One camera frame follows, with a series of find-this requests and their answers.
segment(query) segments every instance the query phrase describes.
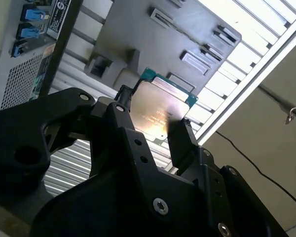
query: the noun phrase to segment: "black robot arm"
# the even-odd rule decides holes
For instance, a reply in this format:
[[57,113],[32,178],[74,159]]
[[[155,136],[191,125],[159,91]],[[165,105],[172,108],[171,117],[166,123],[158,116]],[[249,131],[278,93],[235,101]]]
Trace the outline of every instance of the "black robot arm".
[[[0,229],[10,236],[287,237],[232,167],[218,168],[189,121],[171,123],[176,175],[158,168],[128,107],[67,89],[0,111]],[[53,197],[50,155],[90,141],[90,178]]]

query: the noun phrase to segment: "cpu processor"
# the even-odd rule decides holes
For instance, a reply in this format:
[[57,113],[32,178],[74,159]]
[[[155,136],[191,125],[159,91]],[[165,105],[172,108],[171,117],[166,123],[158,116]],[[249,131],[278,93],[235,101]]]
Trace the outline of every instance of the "cpu processor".
[[130,116],[134,126],[158,140],[165,140],[168,124],[182,120],[197,97],[147,68],[136,84]]

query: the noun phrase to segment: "mounting hole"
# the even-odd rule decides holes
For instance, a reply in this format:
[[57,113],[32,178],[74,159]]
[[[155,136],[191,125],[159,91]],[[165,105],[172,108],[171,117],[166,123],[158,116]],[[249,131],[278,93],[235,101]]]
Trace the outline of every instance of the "mounting hole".
[[80,94],[79,96],[82,100],[90,100],[89,96],[87,96],[86,94]]
[[138,145],[138,146],[141,146],[142,145],[142,142],[141,141],[139,141],[139,140],[135,140],[135,143]]
[[120,105],[117,105],[116,108],[117,108],[117,110],[119,110],[121,112],[125,111],[125,109],[123,107],[121,107]]
[[167,215],[169,212],[169,207],[167,203],[161,198],[155,198],[155,200],[153,200],[152,205],[154,210],[162,216]]
[[41,153],[34,147],[19,147],[14,153],[15,159],[21,164],[36,164],[40,161]]
[[218,224],[218,230],[223,237],[231,237],[231,232],[224,223]]
[[211,153],[210,153],[208,150],[204,149],[203,152],[204,152],[204,154],[207,155],[208,157],[211,156]]
[[237,172],[236,172],[233,168],[229,168],[229,171],[230,171],[233,175],[237,175]]
[[141,160],[143,163],[148,163],[148,159],[147,159],[146,157],[141,156],[141,157],[140,157],[140,160]]
[[221,194],[221,192],[219,192],[219,191],[216,191],[216,194],[217,194],[218,196],[222,197],[222,194]]

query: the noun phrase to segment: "blue port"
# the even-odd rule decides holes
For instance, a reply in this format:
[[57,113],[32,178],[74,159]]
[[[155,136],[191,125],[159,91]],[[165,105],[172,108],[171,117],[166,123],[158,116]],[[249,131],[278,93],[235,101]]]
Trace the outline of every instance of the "blue port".
[[43,10],[40,10],[38,8],[32,8],[32,9],[24,9],[24,19],[27,21],[43,21],[46,17],[46,12]]
[[22,53],[24,53],[24,47],[27,44],[26,40],[22,40],[19,42],[16,42],[12,49],[12,57],[16,58],[20,56]]
[[35,26],[30,26],[22,28],[20,31],[20,38],[38,38],[40,34],[39,28]]

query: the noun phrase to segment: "screw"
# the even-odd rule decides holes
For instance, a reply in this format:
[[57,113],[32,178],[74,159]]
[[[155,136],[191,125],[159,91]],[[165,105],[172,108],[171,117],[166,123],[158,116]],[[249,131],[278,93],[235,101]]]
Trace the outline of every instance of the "screw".
[[222,234],[223,237],[231,237],[230,230],[228,229],[228,227],[225,224],[219,223],[218,230]]
[[124,111],[125,111],[125,109],[124,109],[123,107],[121,107],[120,105],[117,105],[116,108],[117,108],[119,111],[121,111],[121,112],[124,112]]
[[229,168],[229,171],[230,171],[233,175],[237,175],[237,172],[236,172],[233,168]]
[[169,208],[167,203],[162,200],[161,198],[156,198],[153,200],[153,208],[156,212],[158,212],[160,215],[165,216],[169,212]]
[[210,153],[208,150],[206,150],[206,149],[204,149],[203,152],[204,152],[204,154],[207,155],[208,157],[211,155],[211,153]]
[[81,94],[81,95],[80,95],[80,98],[81,98],[82,100],[89,100],[89,97],[86,96],[85,94]]

